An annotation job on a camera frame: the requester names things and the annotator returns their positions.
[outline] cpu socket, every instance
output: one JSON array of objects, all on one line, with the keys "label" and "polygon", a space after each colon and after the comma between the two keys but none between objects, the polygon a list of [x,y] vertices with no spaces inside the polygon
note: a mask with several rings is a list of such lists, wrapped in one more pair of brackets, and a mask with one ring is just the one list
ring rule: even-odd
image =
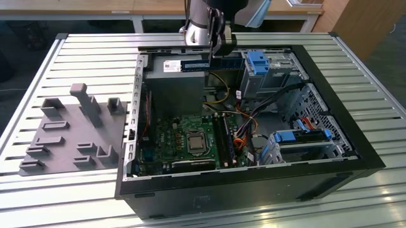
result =
[{"label": "cpu socket", "polygon": [[207,151],[204,131],[188,131],[186,134],[187,150],[192,156],[200,156]]}]

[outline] white label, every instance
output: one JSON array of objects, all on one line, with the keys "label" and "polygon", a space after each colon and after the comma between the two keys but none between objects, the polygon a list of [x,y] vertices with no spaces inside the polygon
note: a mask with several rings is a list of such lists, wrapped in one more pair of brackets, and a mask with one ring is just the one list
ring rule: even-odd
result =
[{"label": "white label", "polygon": [[247,158],[254,162],[254,155],[251,153],[247,153]]},{"label": "white label", "polygon": [[236,99],[240,100],[240,98],[242,98],[242,92],[240,92],[240,90],[235,91],[235,96],[236,96]]},{"label": "white label", "polygon": [[322,12],[312,12],[312,11],[310,11],[310,12],[307,12],[307,14],[322,14]]},{"label": "white label", "polygon": [[164,62],[164,72],[180,72],[180,60],[167,60]]},{"label": "white label", "polygon": [[112,11],[112,13],[129,13],[129,11]]}]

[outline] motherboard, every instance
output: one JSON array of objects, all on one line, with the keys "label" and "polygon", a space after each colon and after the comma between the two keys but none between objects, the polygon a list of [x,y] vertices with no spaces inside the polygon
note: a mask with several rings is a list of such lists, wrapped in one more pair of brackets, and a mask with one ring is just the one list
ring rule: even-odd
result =
[{"label": "motherboard", "polygon": [[215,170],[244,166],[246,158],[235,155],[232,143],[220,135],[227,131],[231,138],[236,129],[234,115],[158,119],[154,147],[142,150],[142,169],[147,175],[156,175],[198,171],[196,167]]}]

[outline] table leg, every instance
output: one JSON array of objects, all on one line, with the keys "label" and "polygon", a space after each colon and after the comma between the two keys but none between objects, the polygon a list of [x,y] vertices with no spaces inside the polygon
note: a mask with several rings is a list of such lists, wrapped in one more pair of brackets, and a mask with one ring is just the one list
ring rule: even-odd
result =
[{"label": "table leg", "polygon": [[144,28],[142,26],[143,16],[135,15],[131,17],[131,20],[132,20],[135,33],[144,33]]},{"label": "table leg", "polygon": [[318,14],[308,15],[307,20],[304,21],[304,24],[302,26],[300,32],[311,32],[316,20],[318,20]]}]

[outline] slotted metal tabletop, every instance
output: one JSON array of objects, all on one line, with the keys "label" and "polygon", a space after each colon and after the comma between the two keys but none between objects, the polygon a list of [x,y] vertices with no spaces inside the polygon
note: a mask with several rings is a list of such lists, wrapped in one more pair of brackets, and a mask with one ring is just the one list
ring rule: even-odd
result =
[{"label": "slotted metal tabletop", "polygon": [[342,40],[324,33],[239,33],[238,44],[304,46],[386,169],[315,201],[146,221],[124,201],[113,199],[116,169],[20,177],[19,164],[39,127],[44,98],[73,104],[69,86],[85,83],[99,102],[119,97],[131,108],[138,47],[184,45],[179,34],[71,34],[55,41],[0,138],[0,227],[406,225],[406,112]]}]

